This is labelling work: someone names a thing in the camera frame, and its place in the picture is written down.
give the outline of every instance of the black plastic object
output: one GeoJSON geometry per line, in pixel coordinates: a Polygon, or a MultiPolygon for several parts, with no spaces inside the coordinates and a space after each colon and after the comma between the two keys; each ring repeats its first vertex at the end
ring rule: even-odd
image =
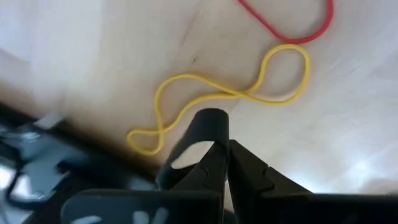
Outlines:
{"type": "Polygon", "coordinates": [[[226,172],[229,161],[228,115],[218,109],[197,113],[163,166],[157,183],[164,191],[92,190],[65,203],[62,222],[97,219],[101,224],[222,223],[226,172]],[[203,159],[178,170],[171,163],[192,144],[214,141],[203,159]]]}
{"type": "Polygon", "coordinates": [[[1,204],[10,223],[61,223],[64,202],[85,189],[155,188],[152,174],[135,162],[110,154],[65,124],[44,130],[35,121],[0,104],[0,163],[15,171],[1,204]],[[29,178],[32,200],[11,194],[21,174],[29,178]]]}
{"type": "Polygon", "coordinates": [[[100,224],[226,223],[227,170],[238,223],[398,223],[397,197],[313,194],[228,138],[225,112],[200,111],[157,177],[160,191],[83,192],[64,205],[63,223],[85,218],[100,224]],[[171,168],[199,141],[215,143],[199,163],[171,168]]]}
{"type": "MultiPolygon", "coordinates": [[[[183,169],[173,169],[171,163],[178,159],[191,145],[201,141],[215,142],[208,154],[203,158],[203,160],[209,161],[206,162],[206,166],[223,163],[222,166],[226,167],[226,163],[229,160],[229,124],[227,113],[219,109],[205,109],[199,111],[195,115],[187,131],[175,145],[169,158],[159,171],[156,178],[159,189],[168,190],[175,187],[177,183],[192,171],[196,164],[183,169]]],[[[198,175],[201,175],[200,173],[206,175],[205,173],[208,172],[207,169],[212,168],[214,169],[217,167],[202,167],[201,171],[197,168],[198,170],[196,172],[198,175]]]]}

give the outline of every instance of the rubber band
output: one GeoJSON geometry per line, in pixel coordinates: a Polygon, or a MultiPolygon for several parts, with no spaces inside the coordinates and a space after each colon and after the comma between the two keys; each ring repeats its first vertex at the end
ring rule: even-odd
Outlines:
{"type": "Polygon", "coordinates": [[[302,95],[302,93],[304,92],[304,90],[306,89],[306,87],[308,85],[308,81],[310,79],[310,71],[311,71],[311,61],[310,61],[310,56],[308,55],[308,53],[302,47],[300,47],[298,45],[285,44],[285,45],[279,45],[277,47],[274,47],[273,49],[271,49],[264,56],[264,58],[262,59],[260,72],[259,72],[259,76],[257,78],[257,81],[255,82],[255,84],[253,84],[252,87],[250,87],[250,88],[248,88],[247,90],[244,90],[244,91],[238,91],[238,90],[230,89],[230,88],[228,88],[226,86],[223,86],[223,85],[220,85],[218,83],[215,83],[215,82],[211,81],[208,78],[202,77],[202,76],[197,75],[197,74],[192,74],[192,73],[183,73],[183,74],[168,78],[158,87],[158,89],[157,89],[157,91],[155,93],[155,97],[154,97],[154,109],[155,109],[155,114],[156,114],[157,129],[154,129],[154,130],[151,130],[151,129],[135,129],[135,130],[133,130],[133,131],[131,131],[130,133],[127,134],[127,136],[126,136],[127,143],[138,154],[141,154],[143,156],[154,156],[154,155],[156,155],[164,146],[164,141],[165,141],[165,136],[164,135],[165,135],[165,133],[167,131],[170,131],[174,127],[176,127],[178,122],[180,122],[182,116],[185,114],[185,112],[187,112],[187,110],[189,108],[191,108],[193,105],[196,105],[198,103],[201,103],[201,102],[204,102],[204,101],[208,101],[208,100],[246,99],[246,100],[250,100],[250,101],[253,101],[255,103],[262,104],[262,105],[270,105],[270,106],[284,106],[284,105],[287,105],[287,104],[293,102],[294,100],[296,100],[300,95],[302,95]],[[266,67],[267,67],[269,59],[275,53],[277,53],[277,52],[279,52],[281,50],[285,50],[285,49],[296,50],[296,51],[300,52],[303,55],[303,57],[304,57],[305,70],[304,70],[304,75],[303,75],[303,78],[302,78],[302,81],[300,83],[300,86],[299,86],[298,90],[295,92],[295,94],[293,96],[291,96],[290,98],[288,98],[286,100],[282,100],[282,101],[269,101],[269,100],[263,100],[263,99],[251,96],[253,93],[255,93],[258,90],[258,88],[261,86],[261,84],[264,81],[264,77],[266,75],[266,67]],[[216,89],[219,89],[219,90],[223,91],[224,93],[210,93],[210,94],[199,96],[199,97],[193,99],[192,101],[190,101],[187,105],[185,105],[182,108],[182,110],[179,112],[177,118],[174,120],[173,123],[171,123],[167,127],[164,127],[164,125],[163,125],[163,122],[164,122],[163,121],[163,116],[162,116],[162,112],[161,112],[161,109],[160,109],[160,100],[162,98],[163,90],[169,83],[172,83],[172,82],[180,80],[180,79],[185,79],[185,78],[194,79],[194,80],[198,80],[200,82],[206,83],[206,84],[208,84],[210,86],[215,87],[216,89]],[[135,134],[158,135],[159,136],[159,140],[158,140],[158,143],[157,143],[157,147],[155,149],[147,149],[147,148],[144,148],[144,147],[140,146],[132,138],[133,135],[135,135],[135,134]]]}
{"type": "Polygon", "coordinates": [[[326,0],[326,20],[314,34],[300,38],[300,39],[293,39],[286,37],[285,35],[281,34],[278,32],[271,24],[269,24],[258,12],[256,12],[250,5],[249,3],[246,2],[246,0],[237,0],[254,18],[256,18],[269,32],[271,32],[272,35],[274,35],[276,38],[280,39],[281,41],[288,43],[288,44],[305,44],[308,42],[311,42],[318,37],[320,37],[323,33],[326,32],[326,30],[329,28],[335,8],[334,8],[334,3],[333,0],[326,0]]]}

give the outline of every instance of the wooden surface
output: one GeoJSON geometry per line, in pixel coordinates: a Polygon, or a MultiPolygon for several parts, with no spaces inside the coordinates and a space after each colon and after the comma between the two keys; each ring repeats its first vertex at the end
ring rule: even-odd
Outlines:
{"type": "MultiPolygon", "coordinates": [[[[22,0],[2,0],[0,7],[7,2],[22,0]]],[[[250,2],[291,37],[315,31],[325,14],[321,0],[250,2]]],[[[30,56],[0,52],[0,99],[36,116],[59,111],[77,130],[128,154],[126,133],[155,127],[152,99],[163,80],[189,71],[245,89],[263,55],[280,44],[234,0],[30,3],[24,33],[30,56]]],[[[161,165],[195,112],[217,107],[230,115],[231,138],[309,190],[397,190],[397,6],[394,0],[336,0],[330,30],[304,45],[313,70],[303,97],[281,108],[244,100],[203,103],[167,134],[158,156],[140,159],[161,165]]],[[[277,54],[256,95],[283,98],[302,69],[299,54],[277,54]]],[[[211,91],[194,81],[170,85],[162,102],[167,122],[189,99],[211,91]]],[[[156,138],[138,140],[153,146],[156,138]]],[[[180,166],[198,155],[185,155],[180,166]]]]}

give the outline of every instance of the red rubber band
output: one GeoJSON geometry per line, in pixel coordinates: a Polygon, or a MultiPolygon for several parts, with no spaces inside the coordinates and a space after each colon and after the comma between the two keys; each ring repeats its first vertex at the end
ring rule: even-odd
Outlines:
{"type": "Polygon", "coordinates": [[[335,12],[333,0],[327,0],[327,13],[326,13],[326,20],[314,34],[312,34],[309,37],[304,37],[300,39],[294,39],[294,38],[289,38],[286,37],[285,35],[279,33],[272,25],[270,25],[264,18],[261,17],[261,15],[256,12],[250,5],[249,3],[246,2],[246,0],[238,0],[239,3],[250,13],[252,16],[254,16],[266,29],[269,30],[275,37],[278,39],[282,40],[285,43],[289,44],[304,44],[311,42],[315,39],[317,39],[319,36],[321,36],[330,26],[331,20],[333,18],[333,14],[335,12]]]}

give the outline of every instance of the yellow rubber band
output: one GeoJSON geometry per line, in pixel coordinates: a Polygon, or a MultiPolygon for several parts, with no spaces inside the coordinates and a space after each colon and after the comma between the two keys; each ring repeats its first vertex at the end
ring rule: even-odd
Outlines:
{"type": "Polygon", "coordinates": [[[310,79],[310,71],[311,71],[311,62],[310,62],[310,56],[308,55],[308,53],[300,46],[298,45],[294,45],[294,44],[284,44],[284,45],[279,45],[277,47],[274,47],[273,49],[271,49],[266,56],[262,59],[262,63],[261,63],[261,67],[260,67],[260,72],[259,72],[259,76],[257,81],[255,82],[255,84],[250,87],[247,90],[244,91],[238,91],[238,90],[233,90],[230,89],[228,87],[225,87],[223,85],[220,85],[218,83],[215,83],[205,77],[201,77],[200,75],[197,74],[191,74],[191,73],[184,73],[184,74],[180,74],[171,78],[166,79],[157,89],[155,97],[154,97],[154,109],[155,109],[155,113],[156,113],[156,120],[157,120],[157,129],[135,129],[131,132],[129,132],[126,136],[126,140],[127,143],[139,154],[142,154],[143,156],[154,156],[156,155],[164,146],[164,134],[167,131],[170,131],[171,129],[173,129],[174,127],[176,127],[176,125],[178,124],[178,122],[181,120],[182,116],[184,115],[184,113],[191,108],[193,105],[196,105],[198,103],[201,103],[203,101],[208,101],[208,100],[236,100],[236,99],[247,99],[247,100],[251,100],[255,103],[259,103],[262,105],[271,105],[271,106],[284,106],[287,105],[291,102],[293,102],[294,100],[296,100],[306,89],[308,81],[310,79]],[[285,50],[285,49],[292,49],[292,50],[296,50],[298,52],[300,52],[303,57],[304,57],[304,61],[305,61],[305,70],[304,70],[304,76],[302,78],[301,84],[298,88],[298,90],[295,92],[295,94],[293,96],[291,96],[290,98],[286,99],[286,100],[282,100],[282,101],[268,101],[268,100],[262,100],[256,97],[251,96],[251,94],[253,94],[255,91],[257,91],[257,89],[261,86],[262,82],[264,81],[264,77],[266,75],[266,67],[267,67],[267,63],[268,60],[278,51],[280,50],[285,50]],[[210,86],[213,86],[219,90],[224,91],[225,93],[211,93],[211,94],[206,94],[203,96],[199,96],[195,99],[193,99],[192,101],[190,101],[187,105],[185,105],[182,110],[179,112],[177,118],[175,119],[175,121],[171,124],[169,124],[166,128],[164,128],[163,125],[163,117],[162,117],[162,112],[159,108],[160,106],[160,100],[162,98],[162,93],[164,88],[171,82],[175,81],[175,80],[179,80],[179,79],[183,79],[183,78],[191,78],[191,79],[195,79],[198,81],[201,81],[203,83],[206,83],[210,86]],[[157,143],[157,147],[155,149],[147,149],[144,147],[141,147],[140,145],[138,145],[134,140],[133,140],[133,135],[135,134],[146,134],[146,135],[159,135],[159,140],[157,143]]]}

